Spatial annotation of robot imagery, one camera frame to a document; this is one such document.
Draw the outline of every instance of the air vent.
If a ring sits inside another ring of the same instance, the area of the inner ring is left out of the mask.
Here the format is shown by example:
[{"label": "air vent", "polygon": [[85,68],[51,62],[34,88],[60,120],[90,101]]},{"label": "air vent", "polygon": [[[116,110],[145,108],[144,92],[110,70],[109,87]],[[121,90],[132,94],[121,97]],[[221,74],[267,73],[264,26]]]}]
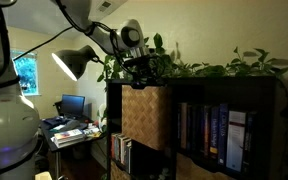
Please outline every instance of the air vent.
[{"label": "air vent", "polygon": [[100,5],[98,6],[98,10],[101,12],[106,11],[110,6],[112,5],[111,2],[109,1],[103,1],[102,3],[100,3]]}]

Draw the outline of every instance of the book spine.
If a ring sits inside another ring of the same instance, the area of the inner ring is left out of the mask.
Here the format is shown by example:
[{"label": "book spine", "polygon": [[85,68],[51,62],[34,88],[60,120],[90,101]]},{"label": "book spine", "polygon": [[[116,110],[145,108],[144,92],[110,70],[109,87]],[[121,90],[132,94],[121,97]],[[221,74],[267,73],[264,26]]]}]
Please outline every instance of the book spine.
[{"label": "book spine", "polygon": [[229,111],[226,167],[241,172],[246,113]]},{"label": "book spine", "polygon": [[132,142],[130,142],[129,146],[129,156],[128,156],[128,173],[132,173]]},{"label": "book spine", "polygon": [[218,164],[226,163],[227,128],[228,128],[228,105],[220,104],[219,109],[219,137],[218,137]]},{"label": "book spine", "polygon": [[200,118],[200,135],[199,135],[199,146],[200,152],[204,155],[204,135],[205,135],[205,118],[204,118],[204,106],[201,106],[199,111]]},{"label": "book spine", "polygon": [[120,134],[117,136],[117,161],[121,162],[121,147],[122,147],[122,138],[124,135]]},{"label": "book spine", "polygon": [[111,157],[112,158],[115,158],[115,135],[116,134],[111,135]]},{"label": "book spine", "polygon": [[186,149],[187,103],[181,103],[181,148]]},{"label": "book spine", "polygon": [[122,148],[121,148],[121,163],[125,165],[125,156],[126,156],[126,146],[127,143],[130,141],[130,138],[122,139]]},{"label": "book spine", "polygon": [[210,106],[204,106],[204,157],[209,156],[210,148]]},{"label": "book spine", "polygon": [[120,152],[121,152],[121,154],[120,154],[120,162],[121,162],[121,164],[124,164],[124,139],[120,139]]},{"label": "book spine", "polygon": [[196,105],[193,105],[192,106],[192,112],[191,112],[191,115],[192,115],[192,133],[191,133],[191,144],[192,144],[192,153],[196,153],[197,152],[197,145],[198,145],[198,140],[197,138],[199,137],[198,136],[198,128],[199,126],[197,125],[198,124],[198,118],[197,118],[197,106]]},{"label": "book spine", "polygon": [[126,147],[125,147],[125,171],[127,173],[130,173],[129,172],[129,156],[130,156],[130,146],[129,146],[129,143],[126,144]]},{"label": "book spine", "polygon": [[253,135],[253,122],[256,116],[256,112],[249,112],[247,114],[247,121],[245,126],[245,140],[244,140],[244,152],[243,152],[243,173],[250,173],[250,161],[251,161],[251,144]]},{"label": "book spine", "polygon": [[182,105],[179,103],[177,106],[177,142],[178,142],[178,148],[181,147],[181,111],[182,111]]},{"label": "book spine", "polygon": [[210,157],[217,159],[218,155],[218,106],[212,107]]},{"label": "book spine", "polygon": [[114,154],[115,154],[115,160],[118,160],[118,149],[119,149],[119,145],[118,145],[118,136],[119,134],[116,134],[115,138],[114,138]]},{"label": "book spine", "polygon": [[192,144],[192,105],[187,105],[187,125],[186,125],[186,151],[191,152]]}]

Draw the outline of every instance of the book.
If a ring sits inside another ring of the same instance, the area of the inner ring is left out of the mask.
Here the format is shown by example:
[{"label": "book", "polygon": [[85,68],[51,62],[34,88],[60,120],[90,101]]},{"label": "book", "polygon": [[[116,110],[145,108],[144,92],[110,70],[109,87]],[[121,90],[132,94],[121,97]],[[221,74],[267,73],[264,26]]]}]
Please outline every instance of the book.
[{"label": "book", "polygon": [[217,159],[218,155],[218,113],[219,107],[211,108],[211,140],[210,140],[210,157]]},{"label": "book", "polygon": [[182,105],[177,104],[177,146],[181,147],[181,111]]},{"label": "book", "polygon": [[186,149],[187,141],[187,103],[181,103],[181,148]]},{"label": "book", "polygon": [[223,103],[219,107],[218,122],[218,158],[219,165],[226,164],[227,128],[228,128],[228,105]]},{"label": "book", "polygon": [[205,135],[205,119],[204,119],[204,106],[201,106],[199,114],[200,118],[200,131],[199,131],[199,151],[204,155],[204,135]]},{"label": "book", "polygon": [[131,139],[128,137],[121,137],[120,138],[120,152],[121,152],[121,157],[120,157],[120,162],[121,164],[125,165],[125,146],[126,142],[130,141]]},{"label": "book", "polygon": [[62,147],[66,147],[66,146],[69,146],[69,145],[72,145],[72,144],[75,144],[75,143],[79,143],[79,142],[82,142],[84,141],[84,138],[80,138],[80,139],[74,139],[74,140],[71,140],[71,141],[66,141],[66,142],[62,142],[62,143],[55,143],[55,145],[58,147],[58,148],[62,148]]},{"label": "book", "polygon": [[198,106],[197,105],[192,105],[192,132],[191,132],[191,152],[193,154],[198,152],[198,147],[199,147],[199,138],[200,135],[198,134],[200,131],[200,122],[198,118]]},{"label": "book", "polygon": [[241,172],[246,112],[229,111],[226,167]]},{"label": "book", "polygon": [[132,152],[132,141],[128,141],[126,144],[125,151],[125,171],[131,173],[131,152]]},{"label": "book", "polygon": [[209,149],[210,149],[210,109],[211,106],[205,105],[203,114],[204,114],[204,157],[209,156]]},{"label": "book", "polygon": [[247,120],[245,126],[245,140],[244,140],[244,151],[243,151],[243,164],[242,169],[244,174],[250,173],[250,161],[251,161],[251,144],[253,135],[253,124],[256,117],[256,112],[247,113]]},{"label": "book", "polygon": [[123,134],[118,134],[115,139],[115,142],[116,142],[115,159],[119,162],[121,162],[121,138],[123,137],[124,137]]},{"label": "book", "polygon": [[186,109],[186,152],[191,152],[191,144],[192,144],[192,105],[187,104]]},{"label": "book", "polygon": [[115,138],[118,133],[111,134],[111,157],[115,158]]},{"label": "book", "polygon": [[57,144],[84,138],[84,133],[79,129],[59,132],[54,134],[54,142]]}]

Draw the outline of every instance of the black bookshelf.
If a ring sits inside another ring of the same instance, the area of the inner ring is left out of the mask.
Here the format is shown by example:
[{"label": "black bookshelf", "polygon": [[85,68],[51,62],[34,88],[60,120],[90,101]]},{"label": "black bookshelf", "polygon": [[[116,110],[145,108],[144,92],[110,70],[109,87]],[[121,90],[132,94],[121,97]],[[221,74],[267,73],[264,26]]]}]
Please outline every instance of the black bookshelf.
[{"label": "black bookshelf", "polygon": [[[110,137],[112,132],[121,132],[122,130],[121,102],[123,85],[132,85],[132,83],[126,80],[107,80],[108,137]],[[176,179],[177,153],[181,153],[191,158],[196,165],[208,171],[222,172],[235,179],[269,179],[271,170],[271,142],[273,138],[274,114],[276,113],[276,91],[279,89],[278,81],[275,77],[201,77],[163,79],[159,83],[147,84],[147,86],[165,86],[172,90],[172,121],[170,133],[171,157],[165,160],[165,162],[168,162],[170,168],[170,179]],[[246,176],[243,173],[220,166],[214,160],[205,159],[200,155],[180,150],[178,148],[177,139],[177,104],[180,102],[196,104],[227,103],[231,107],[242,108],[247,111],[257,111],[258,119],[261,119],[261,121],[254,124],[254,131],[256,133],[253,134],[252,141],[252,173]],[[110,138],[107,139],[107,152],[110,152],[111,142]],[[108,179],[110,179],[110,161],[111,159],[108,155]],[[144,165],[150,166],[152,164],[153,162],[151,164],[148,162]]]}]

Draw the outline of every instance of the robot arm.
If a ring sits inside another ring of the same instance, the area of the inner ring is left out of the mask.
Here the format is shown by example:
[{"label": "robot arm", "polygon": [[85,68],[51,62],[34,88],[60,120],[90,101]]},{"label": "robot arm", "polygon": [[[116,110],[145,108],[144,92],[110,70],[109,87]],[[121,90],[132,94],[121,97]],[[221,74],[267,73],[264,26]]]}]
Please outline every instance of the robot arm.
[{"label": "robot arm", "polygon": [[15,2],[0,0],[0,179],[32,177],[32,157],[40,123],[34,105],[22,95],[19,78],[10,58],[7,27],[1,8]]},{"label": "robot arm", "polygon": [[[114,55],[120,67],[131,74],[134,81],[141,78],[156,80],[158,74],[149,65],[155,56],[150,54],[145,46],[143,32],[137,20],[128,20],[119,29],[113,30],[100,22],[92,22],[88,19],[91,0],[51,1],[58,5],[76,30],[92,39],[106,54]],[[131,53],[132,59],[125,60],[120,57],[119,54],[125,51]]]},{"label": "robot arm", "polygon": [[91,0],[51,1],[58,5],[66,19],[76,30],[91,38],[106,54],[114,55],[115,50],[130,50],[135,58],[148,54],[148,50],[144,44],[141,27],[136,20],[132,19],[124,22],[121,28],[115,31],[101,23],[92,22],[88,19],[91,9]]}]

